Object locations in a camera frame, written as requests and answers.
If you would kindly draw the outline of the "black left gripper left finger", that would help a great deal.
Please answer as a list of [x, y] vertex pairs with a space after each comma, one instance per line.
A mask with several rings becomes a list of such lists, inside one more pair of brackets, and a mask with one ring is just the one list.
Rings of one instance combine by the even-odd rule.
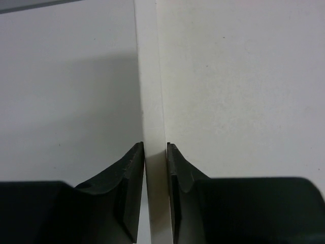
[[1, 183], [1, 243], [136, 243], [144, 145], [72, 187], [62, 181]]

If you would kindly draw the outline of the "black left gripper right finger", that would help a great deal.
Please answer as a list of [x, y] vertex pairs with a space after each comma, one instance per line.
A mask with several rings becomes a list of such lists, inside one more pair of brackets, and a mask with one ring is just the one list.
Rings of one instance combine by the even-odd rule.
[[324, 243], [324, 199], [302, 177], [210, 178], [167, 145], [174, 243]]

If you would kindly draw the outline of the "white drawer cabinet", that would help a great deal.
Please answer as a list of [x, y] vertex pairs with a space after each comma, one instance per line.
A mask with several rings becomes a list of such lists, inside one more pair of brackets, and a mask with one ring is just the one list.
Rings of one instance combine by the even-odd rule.
[[324, 191], [324, 1], [135, 1], [152, 243], [171, 243], [171, 142], [212, 177]]

